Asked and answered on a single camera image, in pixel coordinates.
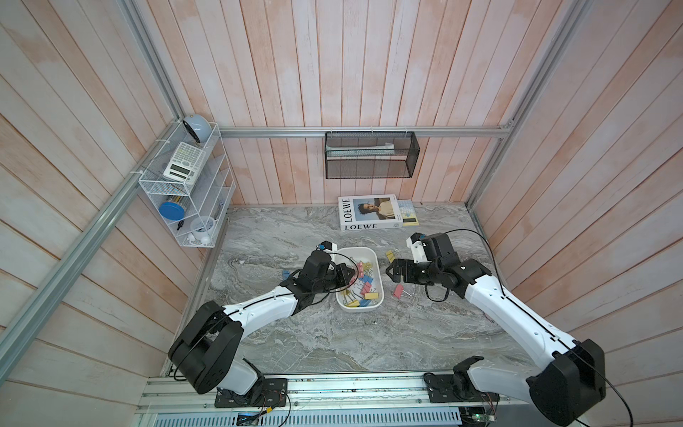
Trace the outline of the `pink binder clip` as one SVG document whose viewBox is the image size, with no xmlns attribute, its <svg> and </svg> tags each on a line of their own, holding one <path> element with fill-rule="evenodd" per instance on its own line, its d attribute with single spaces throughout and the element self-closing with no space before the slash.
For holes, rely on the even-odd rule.
<svg viewBox="0 0 683 427">
<path fill-rule="evenodd" d="M 398 300 L 405 299 L 405 298 L 410 298 L 413 297 L 414 295 L 409 293 L 405 286 L 403 284 L 396 284 L 394 291 L 393 291 L 393 296 L 397 298 Z"/>
</svg>

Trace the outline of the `white storage box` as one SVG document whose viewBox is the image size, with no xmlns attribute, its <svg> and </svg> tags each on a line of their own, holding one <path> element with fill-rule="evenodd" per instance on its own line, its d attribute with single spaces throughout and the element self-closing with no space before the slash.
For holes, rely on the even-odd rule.
<svg viewBox="0 0 683 427">
<path fill-rule="evenodd" d="M 336 263 L 352 269 L 351 285 L 335 295 L 343 311 L 361 313 L 378 309 L 385 297 L 382 273 L 375 251 L 368 247 L 346 247 L 333 255 Z"/>
</svg>

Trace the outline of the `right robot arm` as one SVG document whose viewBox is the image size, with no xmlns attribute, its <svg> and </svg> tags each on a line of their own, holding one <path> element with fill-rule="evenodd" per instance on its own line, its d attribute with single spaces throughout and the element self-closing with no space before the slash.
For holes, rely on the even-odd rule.
<svg viewBox="0 0 683 427">
<path fill-rule="evenodd" d="M 580 342 L 554 327 L 509 292 L 482 263 L 460 259 L 447 232 L 416 232 L 407 238 L 407 247 L 411 258 L 396 258 L 386 270 L 392 281 L 425 288 L 442 286 L 447 294 L 457 294 L 494 320 L 539 370 L 526 374 L 470 357 L 454 368 L 454 395 L 498 393 L 534 405 L 555 425 L 569 426 L 615 388 L 606 376 L 605 352 L 597 343 Z"/>
</svg>

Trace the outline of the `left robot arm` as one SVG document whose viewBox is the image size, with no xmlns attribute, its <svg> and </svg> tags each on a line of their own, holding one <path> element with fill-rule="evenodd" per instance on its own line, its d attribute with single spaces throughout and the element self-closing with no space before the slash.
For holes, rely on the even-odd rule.
<svg viewBox="0 0 683 427">
<path fill-rule="evenodd" d="M 197 393 L 216 391 L 217 406 L 220 400 L 237 407 L 284 405 L 284 385 L 277 387 L 248 360 L 235 359 L 240 343 L 305 310 L 317 295 L 349 288 L 358 277 L 359 267 L 350 257 L 319 247 L 302 268 L 264 295 L 240 304 L 203 304 L 170 347 L 168 359 Z"/>
</svg>

